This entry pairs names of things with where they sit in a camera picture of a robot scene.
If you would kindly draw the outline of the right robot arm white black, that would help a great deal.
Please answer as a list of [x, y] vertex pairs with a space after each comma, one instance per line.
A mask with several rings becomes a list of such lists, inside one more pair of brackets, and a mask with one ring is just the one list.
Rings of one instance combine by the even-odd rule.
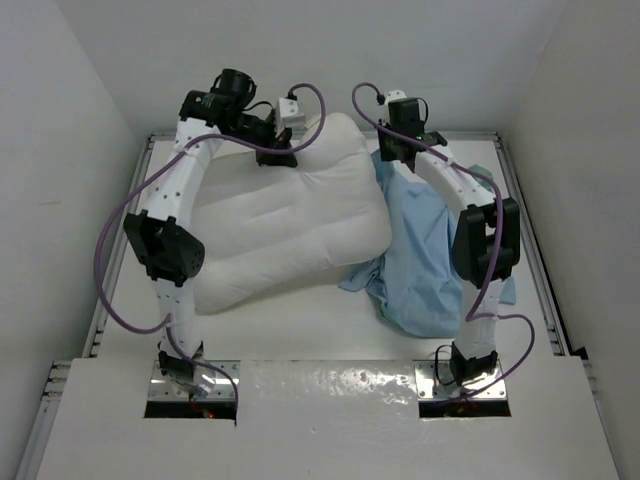
[[459, 387], [495, 371], [500, 296], [520, 260], [520, 209], [488, 175], [463, 166], [438, 132], [426, 132], [421, 101], [401, 90], [378, 94], [384, 161], [398, 160], [426, 181], [457, 221], [451, 260], [462, 280], [464, 319], [451, 345], [449, 370]]

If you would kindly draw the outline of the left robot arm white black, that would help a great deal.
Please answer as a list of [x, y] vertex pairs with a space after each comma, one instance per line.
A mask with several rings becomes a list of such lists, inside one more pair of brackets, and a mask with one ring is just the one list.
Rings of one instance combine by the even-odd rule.
[[264, 119], [249, 114], [256, 90], [249, 75], [226, 68], [209, 91], [190, 91], [179, 111], [171, 152], [178, 161], [168, 165], [141, 211], [124, 219], [124, 231], [152, 281], [166, 324], [159, 347], [161, 372], [181, 383], [192, 400], [209, 396], [223, 375], [204, 362], [194, 320], [194, 279], [204, 265], [205, 246], [189, 226], [204, 174], [225, 136], [260, 146], [260, 166], [297, 165], [288, 151], [292, 132], [276, 129], [276, 114]]

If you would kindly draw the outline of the light blue green pillowcase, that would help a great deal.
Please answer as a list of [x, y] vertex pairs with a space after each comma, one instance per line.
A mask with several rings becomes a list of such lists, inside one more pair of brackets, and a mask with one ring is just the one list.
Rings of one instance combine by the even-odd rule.
[[339, 283], [366, 292], [378, 316], [418, 338], [452, 338], [461, 318], [462, 284], [450, 261], [456, 220], [440, 195], [399, 162], [372, 154], [392, 228], [389, 248]]

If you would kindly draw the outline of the white pillow yellow underside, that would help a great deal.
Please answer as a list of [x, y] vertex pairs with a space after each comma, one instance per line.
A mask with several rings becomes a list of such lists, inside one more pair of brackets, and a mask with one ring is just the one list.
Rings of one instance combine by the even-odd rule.
[[197, 312], [214, 314], [283, 282], [379, 257], [391, 244], [388, 207], [364, 135], [344, 113], [312, 120], [319, 136], [294, 168], [252, 152], [212, 160], [190, 231], [205, 247]]

